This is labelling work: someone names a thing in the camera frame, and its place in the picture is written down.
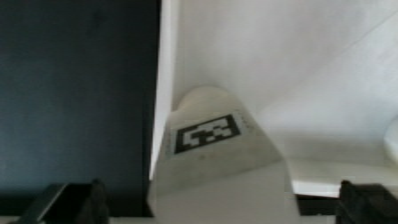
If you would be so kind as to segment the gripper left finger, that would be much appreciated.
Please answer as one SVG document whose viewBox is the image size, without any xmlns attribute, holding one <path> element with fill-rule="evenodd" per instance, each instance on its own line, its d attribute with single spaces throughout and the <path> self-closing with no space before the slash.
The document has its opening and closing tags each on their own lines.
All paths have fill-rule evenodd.
<svg viewBox="0 0 398 224">
<path fill-rule="evenodd" d="M 12 224 L 110 224 L 101 180 L 51 184 Z"/>
</svg>

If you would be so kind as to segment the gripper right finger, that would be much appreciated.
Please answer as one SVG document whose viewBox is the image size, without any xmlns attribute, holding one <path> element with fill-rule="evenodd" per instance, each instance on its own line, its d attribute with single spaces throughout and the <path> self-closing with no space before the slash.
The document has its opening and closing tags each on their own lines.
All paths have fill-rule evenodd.
<svg viewBox="0 0 398 224">
<path fill-rule="evenodd" d="M 398 197 L 382 184 L 341 182 L 336 224 L 398 224 Z"/>
</svg>

